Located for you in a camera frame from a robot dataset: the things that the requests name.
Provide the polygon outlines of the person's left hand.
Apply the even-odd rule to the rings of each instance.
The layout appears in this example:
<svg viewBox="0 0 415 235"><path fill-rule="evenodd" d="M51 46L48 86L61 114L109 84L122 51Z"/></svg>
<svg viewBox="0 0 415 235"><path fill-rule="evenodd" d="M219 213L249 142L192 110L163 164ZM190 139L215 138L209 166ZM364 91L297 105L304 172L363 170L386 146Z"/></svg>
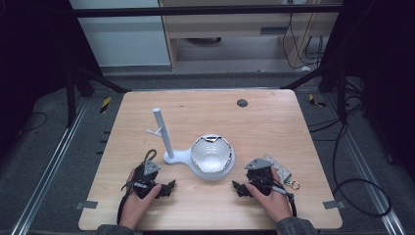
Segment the person's left hand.
<svg viewBox="0 0 415 235"><path fill-rule="evenodd" d="M132 189L128 189L119 225L135 231L160 190L161 186L157 184L144 199L141 199Z"/></svg>

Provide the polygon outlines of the white stand with pole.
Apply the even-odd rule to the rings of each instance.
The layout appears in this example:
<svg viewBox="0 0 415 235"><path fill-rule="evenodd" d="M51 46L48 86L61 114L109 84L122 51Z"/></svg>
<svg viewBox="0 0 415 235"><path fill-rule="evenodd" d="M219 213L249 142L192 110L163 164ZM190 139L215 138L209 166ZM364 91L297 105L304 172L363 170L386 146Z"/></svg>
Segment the white stand with pole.
<svg viewBox="0 0 415 235"><path fill-rule="evenodd" d="M168 165L186 165L191 169L191 171L194 174L199 176L201 179L209 180L209 181L220 180L231 172L236 162L235 151L233 148L232 148L233 153L232 153L231 161L224 170L220 172L216 172L216 173L201 172L191 160L191 148L194 144L186 150L174 149L170 141L169 130L166 128L163 117L162 117L161 109L153 108L153 114L155 116L158 129L155 131L148 130L148 133L159 136L162 139L165 149L166 149L166 152L163 154L163 159Z"/></svg>

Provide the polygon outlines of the black stand strut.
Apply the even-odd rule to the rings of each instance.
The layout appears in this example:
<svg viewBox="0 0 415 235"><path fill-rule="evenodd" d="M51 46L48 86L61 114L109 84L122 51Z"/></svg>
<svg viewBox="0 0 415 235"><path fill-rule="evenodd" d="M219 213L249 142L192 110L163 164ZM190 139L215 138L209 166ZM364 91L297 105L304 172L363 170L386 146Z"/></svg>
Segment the black stand strut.
<svg viewBox="0 0 415 235"><path fill-rule="evenodd" d="M91 70L83 67L71 67L65 75L68 103L67 127L72 126L76 117L74 88L78 89L82 97L91 97L94 94L94 89L89 82L90 79L99 82L117 93L129 92L129 89L120 87Z"/></svg>
<svg viewBox="0 0 415 235"><path fill-rule="evenodd" d="M326 93L337 86L337 114L342 123L346 123L346 69L343 66L323 65L313 70L300 79L282 86L282 89L295 90L309 80L321 76L318 85L320 92Z"/></svg>

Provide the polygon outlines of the white bowl with silver rim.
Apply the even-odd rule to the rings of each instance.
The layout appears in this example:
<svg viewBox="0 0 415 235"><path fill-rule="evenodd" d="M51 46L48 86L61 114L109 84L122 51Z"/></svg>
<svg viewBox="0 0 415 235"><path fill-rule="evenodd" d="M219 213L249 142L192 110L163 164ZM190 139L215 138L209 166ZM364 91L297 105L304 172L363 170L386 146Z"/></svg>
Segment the white bowl with silver rim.
<svg viewBox="0 0 415 235"><path fill-rule="evenodd" d="M191 148L191 160L204 173L224 170L230 163L233 149L222 136L205 135Z"/></svg>

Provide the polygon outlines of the yellow black floor tape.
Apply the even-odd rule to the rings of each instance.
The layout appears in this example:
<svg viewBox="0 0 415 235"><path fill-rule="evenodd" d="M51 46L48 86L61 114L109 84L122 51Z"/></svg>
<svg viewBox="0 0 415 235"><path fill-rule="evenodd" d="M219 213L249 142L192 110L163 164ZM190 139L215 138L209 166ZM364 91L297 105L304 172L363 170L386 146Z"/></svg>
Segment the yellow black floor tape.
<svg viewBox="0 0 415 235"><path fill-rule="evenodd" d="M100 114L103 114L103 113L105 113L106 112L106 110L107 110L107 108L108 108L108 106L109 106L109 104L110 104L110 102L111 102L111 100L112 100L112 97L106 97L104 100L103 100L103 104L102 104L102 106L101 106L101 109L100 109Z"/></svg>
<svg viewBox="0 0 415 235"><path fill-rule="evenodd" d="M308 103L320 108L327 107L324 102L317 102L312 94L308 94Z"/></svg>

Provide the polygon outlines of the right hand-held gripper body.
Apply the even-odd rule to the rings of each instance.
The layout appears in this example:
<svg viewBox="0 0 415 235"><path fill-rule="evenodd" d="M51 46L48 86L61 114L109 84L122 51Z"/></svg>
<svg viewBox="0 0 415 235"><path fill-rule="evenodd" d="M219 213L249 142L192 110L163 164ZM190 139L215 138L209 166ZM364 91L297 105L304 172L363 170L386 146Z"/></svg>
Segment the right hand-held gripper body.
<svg viewBox="0 0 415 235"><path fill-rule="evenodd" d="M271 193L274 185L271 167L272 163L270 161L259 158L255 158L245 166L249 183L265 196Z"/></svg>

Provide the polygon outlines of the person's right hand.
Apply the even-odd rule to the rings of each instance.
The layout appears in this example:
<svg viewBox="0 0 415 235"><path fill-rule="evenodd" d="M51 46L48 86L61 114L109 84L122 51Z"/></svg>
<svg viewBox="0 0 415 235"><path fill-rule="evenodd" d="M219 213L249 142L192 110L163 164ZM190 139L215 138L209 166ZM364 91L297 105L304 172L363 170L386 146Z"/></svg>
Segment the person's right hand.
<svg viewBox="0 0 415 235"><path fill-rule="evenodd" d="M293 215L289 201L285 195L272 191L268 196L265 196L251 184L247 184L246 188L275 223Z"/></svg>

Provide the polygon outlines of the black curtain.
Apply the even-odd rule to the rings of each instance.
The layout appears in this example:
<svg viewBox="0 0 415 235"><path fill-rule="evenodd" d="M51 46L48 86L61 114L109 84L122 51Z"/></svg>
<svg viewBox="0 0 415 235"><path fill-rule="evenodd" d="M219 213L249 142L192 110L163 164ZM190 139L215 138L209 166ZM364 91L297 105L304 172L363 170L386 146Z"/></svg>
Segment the black curtain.
<svg viewBox="0 0 415 235"><path fill-rule="evenodd" d="M40 97L66 86L68 67L101 74L69 0L0 0L0 160Z"/></svg>
<svg viewBox="0 0 415 235"><path fill-rule="evenodd" d="M343 0L323 61L341 55L392 158L415 182L415 0Z"/></svg>

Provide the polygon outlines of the grey patterned pouch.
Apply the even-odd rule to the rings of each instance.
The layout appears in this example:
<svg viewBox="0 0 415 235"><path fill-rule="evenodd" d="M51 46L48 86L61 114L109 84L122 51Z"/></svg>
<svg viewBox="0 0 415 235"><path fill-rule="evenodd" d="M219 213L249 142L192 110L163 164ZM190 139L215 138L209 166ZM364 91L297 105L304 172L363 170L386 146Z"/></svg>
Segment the grey patterned pouch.
<svg viewBox="0 0 415 235"><path fill-rule="evenodd" d="M275 168L277 174L279 175L281 183L289 183L291 181L292 173L287 168L279 164L271 156L265 156L264 159L266 161L269 161L271 165Z"/></svg>

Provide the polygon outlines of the light wooden desk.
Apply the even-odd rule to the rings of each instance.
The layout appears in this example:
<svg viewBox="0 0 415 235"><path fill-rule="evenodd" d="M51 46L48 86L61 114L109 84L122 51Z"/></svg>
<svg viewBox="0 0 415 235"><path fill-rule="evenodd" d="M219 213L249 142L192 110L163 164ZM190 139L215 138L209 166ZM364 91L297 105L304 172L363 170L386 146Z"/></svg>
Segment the light wooden desk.
<svg viewBox="0 0 415 235"><path fill-rule="evenodd" d="M158 0L162 7L233 6L233 5L314 5L341 4L343 0ZM285 13L164 16L170 59L183 38L276 35L280 38L288 62L296 67L305 62L305 47L312 36L329 36L337 13Z"/></svg>

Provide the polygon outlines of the metal floor rail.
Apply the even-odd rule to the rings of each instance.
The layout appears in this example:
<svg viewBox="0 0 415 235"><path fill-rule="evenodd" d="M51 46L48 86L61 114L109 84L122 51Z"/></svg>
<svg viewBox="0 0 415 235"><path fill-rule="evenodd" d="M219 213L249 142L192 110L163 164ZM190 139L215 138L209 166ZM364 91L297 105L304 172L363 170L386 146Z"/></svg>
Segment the metal floor rail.
<svg viewBox="0 0 415 235"><path fill-rule="evenodd" d="M79 105L75 110L75 118L73 123L66 128L58 146L54 151L54 154L51 157L51 160L47 164L40 180L38 181L34 192L32 193L19 219L15 223L11 231L11 235L26 235L61 165L61 162L66 155L76 130L82 121L88 103L88 98L80 99Z"/></svg>
<svg viewBox="0 0 415 235"><path fill-rule="evenodd" d="M377 178L373 174L372 170L370 169L369 165L363 158L363 155L360 149L357 146L357 143L352 136L351 132L347 129L346 124L346 117L341 117L337 113L337 105L335 104L335 100L330 95L324 95L324 99L327 103L328 109L331 111L333 116L337 118L340 123L340 132L339 136L337 137L336 145L339 145L340 140L344 140L346 143L347 150L349 151L349 155L354 162L356 170L359 173L357 178L350 178L345 179L342 182L339 182L336 175L336 153L338 147L335 147L335 151L333 153L332 159L332 171L334 176L334 181L336 184L336 190L338 192L342 192L342 187L345 186L347 183L350 182L362 182L366 188L368 195L370 196L371 202L374 205L376 211L375 212L368 212L362 210L360 208L356 208L363 214L371 217L379 218L385 225L388 233L390 235L406 235L406 232L401 224L400 220L398 219L396 213L392 208L392 201L388 194L384 191L383 188L380 187L380 183L378 182Z"/></svg>

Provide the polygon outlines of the grey table bracket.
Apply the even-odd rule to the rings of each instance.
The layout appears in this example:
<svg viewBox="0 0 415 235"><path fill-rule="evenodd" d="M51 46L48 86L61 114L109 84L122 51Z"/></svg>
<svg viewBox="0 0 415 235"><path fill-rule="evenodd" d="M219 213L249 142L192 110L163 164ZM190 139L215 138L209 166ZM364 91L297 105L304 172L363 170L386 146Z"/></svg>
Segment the grey table bracket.
<svg viewBox="0 0 415 235"><path fill-rule="evenodd" d="M98 206L98 202L95 202L95 201L83 201L83 202L76 203L75 208L77 210L96 209L97 206Z"/></svg>
<svg viewBox="0 0 415 235"><path fill-rule="evenodd" d="M325 201L323 203L323 206L326 210L329 209L344 209L346 207L346 203L343 201Z"/></svg>

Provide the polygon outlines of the black frame crossbar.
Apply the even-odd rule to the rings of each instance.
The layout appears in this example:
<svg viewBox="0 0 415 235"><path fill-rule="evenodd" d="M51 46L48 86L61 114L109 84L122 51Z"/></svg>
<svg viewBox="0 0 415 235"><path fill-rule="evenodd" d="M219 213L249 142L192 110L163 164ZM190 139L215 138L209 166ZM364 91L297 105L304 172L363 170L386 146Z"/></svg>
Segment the black frame crossbar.
<svg viewBox="0 0 415 235"><path fill-rule="evenodd" d="M342 7L342 4L196 6L162 8L79 9L68 11L68 14L78 18L107 18L237 14L335 13L339 12Z"/></svg>

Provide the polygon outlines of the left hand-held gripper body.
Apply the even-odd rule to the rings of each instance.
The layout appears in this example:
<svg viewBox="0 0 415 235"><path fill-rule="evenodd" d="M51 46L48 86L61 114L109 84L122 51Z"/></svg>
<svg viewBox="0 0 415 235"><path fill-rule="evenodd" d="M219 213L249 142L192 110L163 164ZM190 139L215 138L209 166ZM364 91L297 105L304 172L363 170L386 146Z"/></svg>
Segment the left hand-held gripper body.
<svg viewBox="0 0 415 235"><path fill-rule="evenodd" d="M135 168L132 179L133 190L140 199L144 199L156 186L156 177L161 168L150 160L143 161Z"/></svg>

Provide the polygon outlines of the white cabinet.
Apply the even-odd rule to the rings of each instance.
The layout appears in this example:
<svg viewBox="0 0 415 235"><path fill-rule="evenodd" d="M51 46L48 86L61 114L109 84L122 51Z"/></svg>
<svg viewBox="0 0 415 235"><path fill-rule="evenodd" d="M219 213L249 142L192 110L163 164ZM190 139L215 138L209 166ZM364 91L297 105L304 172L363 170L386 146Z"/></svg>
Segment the white cabinet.
<svg viewBox="0 0 415 235"><path fill-rule="evenodd" d="M75 10L157 8L158 0L69 0ZM79 18L101 68L169 66L159 16Z"/></svg>

